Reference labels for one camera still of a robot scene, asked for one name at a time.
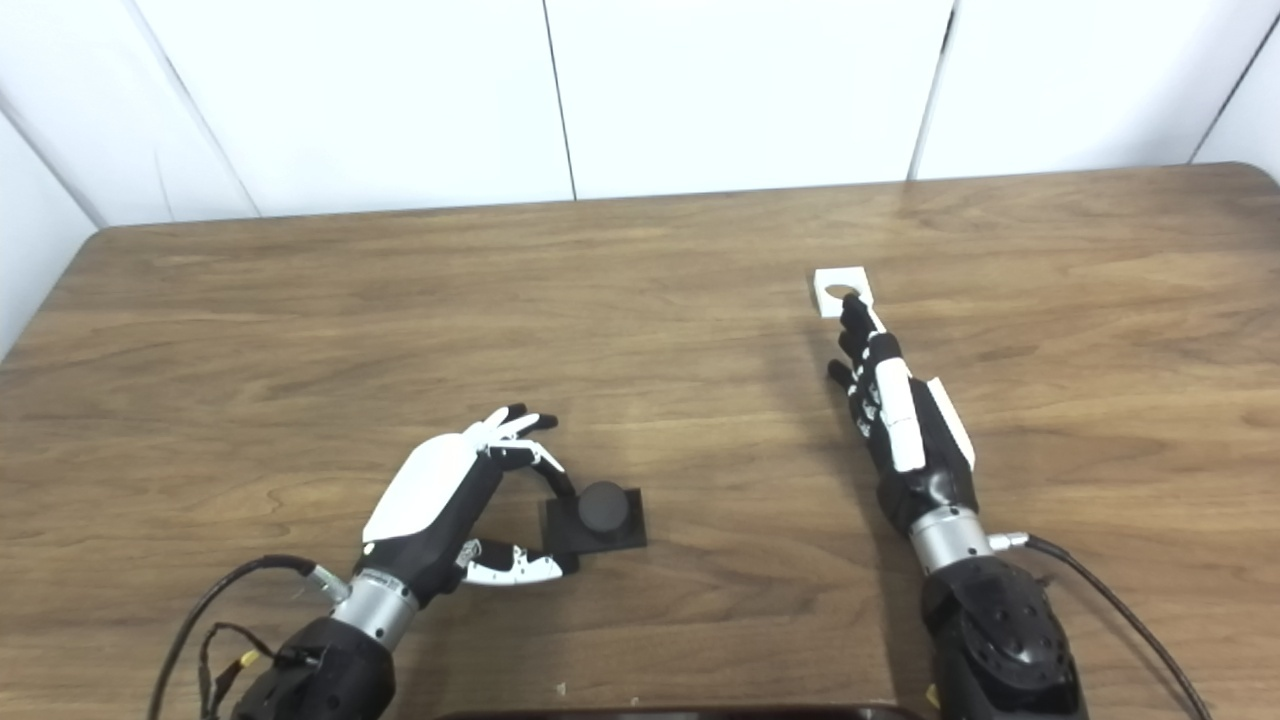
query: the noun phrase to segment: black object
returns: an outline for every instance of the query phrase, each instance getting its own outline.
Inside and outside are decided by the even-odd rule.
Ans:
[[[943,720],[1084,720],[1075,660],[1043,588],[997,557],[929,575],[922,597]]]
[[[333,618],[285,641],[271,667],[236,703],[236,720],[378,717],[396,696],[392,653]]]
[[[548,500],[543,507],[547,552],[582,555],[649,544],[639,489],[599,482],[581,495]]]

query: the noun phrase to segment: robotic hand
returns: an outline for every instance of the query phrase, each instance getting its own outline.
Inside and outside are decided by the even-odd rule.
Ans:
[[[922,611],[933,638],[943,720],[1085,720],[1066,635],[1025,570],[995,557],[1025,533],[987,536],[978,523],[974,452],[942,383],[911,377],[869,292],[844,300],[828,373],[849,393],[879,484],[876,497],[924,569]]]
[[[553,415],[511,405],[462,433],[417,446],[365,525],[355,579],[348,584],[323,568],[311,570],[333,610],[271,653],[271,667],[236,703],[232,717],[376,720],[396,693],[392,651],[435,596],[460,583],[515,585],[576,571],[571,552],[549,555],[467,537],[504,471],[532,468],[557,497],[575,496],[564,468],[545,447],[524,439],[556,424]],[[219,691],[225,694],[223,682]],[[202,716],[216,714],[218,700]]]

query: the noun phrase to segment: wire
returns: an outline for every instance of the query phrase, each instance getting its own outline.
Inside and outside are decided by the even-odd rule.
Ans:
[[[1093,585],[1093,589],[1098,591],[1102,594],[1102,597],[1107,598],[1107,602],[1110,602],[1111,606],[1115,607],[1116,611],[1120,612],[1120,615],[1129,621],[1129,625],[1132,625],[1133,629],[1139,635],[1142,635],[1142,639],[1147,641],[1147,644],[1151,646],[1151,650],[1153,650],[1156,655],[1160,656],[1160,660],[1164,661],[1165,667],[1169,667],[1169,671],[1174,675],[1174,679],[1178,680],[1179,685],[1181,685],[1183,692],[1187,694],[1187,700],[1192,703],[1192,708],[1196,710],[1196,716],[1198,716],[1201,720],[1213,720],[1212,715],[1210,715],[1208,706],[1204,705],[1204,700],[1201,698],[1198,692],[1196,692],[1196,685],[1192,684],[1190,678],[1188,678],[1187,673],[1183,671],[1183,669],[1178,665],[1178,661],[1174,660],[1174,656],[1170,655],[1167,650],[1165,650],[1165,646],[1158,639],[1156,639],[1156,635],[1152,634],[1152,632],[1147,628],[1147,625],[1144,625],[1143,621],[1139,620],[1137,615],[1134,615],[1133,610],[1129,610],[1129,606],[1125,605],[1124,601],[1120,600],[1120,597],[1116,596],[1116,593],[1112,592],[1111,588],[1108,588],[1107,584],[1103,583],[1101,578],[1091,573],[1089,569],[1085,568],[1083,562],[1076,560],[1075,556],[1068,552],[1066,548],[1053,544],[1044,538],[1037,536],[1028,536],[1027,547],[1037,552],[1043,552],[1050,557],[1053,557],[1061,562],[1065,562],[1066,565],[1070,565],[1073,570],[1075,570],[1076,573],[1080,574],[1082,578],[1088,580],[1088,583]]]
[[[214,600],[236,580],[255,570],[273,568],[293,570],[306,578],[312,570],[315,570],[316,564],[306,557],[298,557],[297,555],[264,555],[257,560],[250,560],[248,562],[232,570],[205,591],[205,594],[196,601],[191,612],[187,614],[182,625],[178,626],[178,633],[173,638],[173,644],[169,646],[169,653],[165,655],[164,664],[160,665],[160,676],[156,678],[156,685],[151,691],[151,702],[147,706],[147,720],[160,720],[160,708],[164,705],[164,691],[169,684],[169,676],[173,675],[173,669],[178,665],[178,656],[182,655],[182,648],[187,644],[187,638],[191,637],[191,630],[195,629],[196,623],[200,620],[200,616],[205,614],[205,610],[207,610]]]
[[[238,633],[241,637],[247,639],[253,650],[265,655],[269,659],[275,659],[275,653],[271,648],[266,646],[252,630],[244,628],[243,625],[237,625],[234,623],[214,623],[209,632],[205,633],[204,642],[200,643],[200,667],[196,671],[196,676],[200,682],[200,712],[201,717],[214,717],[218,711],[218,701],[221,700],[221,694],[225,694],[225,689],[218,688],[220,694],[214,694],[212,676],[209,670],[209,646],[212,643],[214,637],[221,630],[232,630]]]

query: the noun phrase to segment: wooden table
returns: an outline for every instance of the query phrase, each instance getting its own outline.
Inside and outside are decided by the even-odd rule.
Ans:
[[[0,366],[0,716],[140,717],[210,582],[348,568],[406,454],[512,401],[562,418],[543,439],[580,486],[644,488],[652,544],[440,598],[388,717],[929,714],[919,570],[808,284],[852,264],[946,380],[987,528],[1074,550],[1219,717],[1275,717],[1280,192],[1243,165],[102,232]],[[536,542],[527,475],[477,532]],[[1096,719],[1184,716],[1101,598],[1023,560],[1060,577]],[[253,577],[210,619],[279,641],[325,610],[296,589]]]

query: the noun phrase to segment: white wall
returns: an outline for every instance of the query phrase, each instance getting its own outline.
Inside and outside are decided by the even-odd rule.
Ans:
[[[951,0],[548,0],[580,199],[906,178]]]
[[[265,215],[571,200],[540,0],[138,0]]]
[[[0,237],[5,343],[84,214],[1185,163],[1280,14],[1280,0],[0,1],[0,113],[40,156],[0,168],[0,205],[22,218]],[[1199,160],[1277,172],[1276,42]]]
[[[1280,33],[1271,33],[1196,155],[1197,163],[1226,160],[1252,163],[1280,181]]]
[[[0,99],[101,224],[255,215],[128,0],[3,0]]]
[[[0,115],[0,359],[93,229]]]
[[[1280,0],[960,0],[919,178],[1187,163]]]

